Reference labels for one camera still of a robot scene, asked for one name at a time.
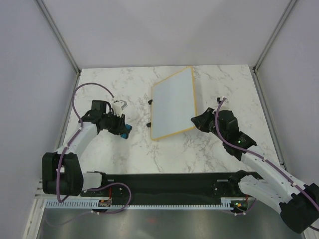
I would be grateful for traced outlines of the blue whiteboard eraser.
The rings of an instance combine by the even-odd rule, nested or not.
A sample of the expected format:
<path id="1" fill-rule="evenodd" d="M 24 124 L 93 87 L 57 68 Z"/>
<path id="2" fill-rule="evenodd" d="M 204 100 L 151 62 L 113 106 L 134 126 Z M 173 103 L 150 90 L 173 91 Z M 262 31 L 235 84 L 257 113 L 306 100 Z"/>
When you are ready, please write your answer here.
<path id="1" fill-rule="evenodd" d="M 121 134 L 120 134 L 121 138 L 128 139 L 131 130 L 132 130 L 132 126 L 129 124 L 126 124 L 121 130 Z"/>

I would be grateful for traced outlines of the yellow framed whiteboard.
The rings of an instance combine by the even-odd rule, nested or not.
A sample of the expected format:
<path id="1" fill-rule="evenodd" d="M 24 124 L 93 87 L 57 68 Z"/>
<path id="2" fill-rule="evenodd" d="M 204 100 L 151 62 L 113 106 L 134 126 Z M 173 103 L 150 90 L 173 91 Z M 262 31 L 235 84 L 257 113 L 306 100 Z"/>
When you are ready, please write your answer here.
<path id="1" fill-rule="evenodd" d="M 160 140 L 195 128 L 197 116 L 194 69 L 187 66 L 155 83 L 151 89 L 151 140 Z"/>

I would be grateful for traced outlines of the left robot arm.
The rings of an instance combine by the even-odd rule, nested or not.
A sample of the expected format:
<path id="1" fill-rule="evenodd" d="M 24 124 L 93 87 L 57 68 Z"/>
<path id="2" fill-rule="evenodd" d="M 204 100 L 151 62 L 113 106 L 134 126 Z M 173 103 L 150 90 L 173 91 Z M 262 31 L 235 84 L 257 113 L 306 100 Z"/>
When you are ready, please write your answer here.
<path id="1" fill-rule="evenodd" d="M 83 173 L 79 159 L 90 142 L 103 130 L 121 138 L 129 137 L 132 127 L 125 123 L 123 109 L 127 103 L 118 100 L 93 100 L 78 122 L 67 142 L 55 152 L 47 152 L 42 158 L 42 189 L 45 194 L 78 196 L 92 189 L 98 196 L 109 192 L 108 182 L 102 180 L 102 172 Z"/>

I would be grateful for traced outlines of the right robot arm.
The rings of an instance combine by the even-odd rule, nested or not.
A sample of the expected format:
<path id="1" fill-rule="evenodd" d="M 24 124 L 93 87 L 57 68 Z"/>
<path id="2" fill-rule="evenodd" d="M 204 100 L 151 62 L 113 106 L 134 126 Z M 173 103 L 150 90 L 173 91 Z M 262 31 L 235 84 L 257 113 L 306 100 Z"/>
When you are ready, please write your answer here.
<path id="1" fill-rule="evenodd" d="M 263 181 L 241 171 L 240 178 L 228 183 L 233 196 L 242 193 L 253 196 L 276 211 L 283 222 L 300 234 L 315 230 L 319 219 L 319 187 L 297 179 L 280 165 L 273 163 L 251 137 L 240 131 L 238 120 L 230 110 L 208 108 L 203 114 L 191 118 L 201 132 L 213 133 L 226 152 L 257 172 Z"/>

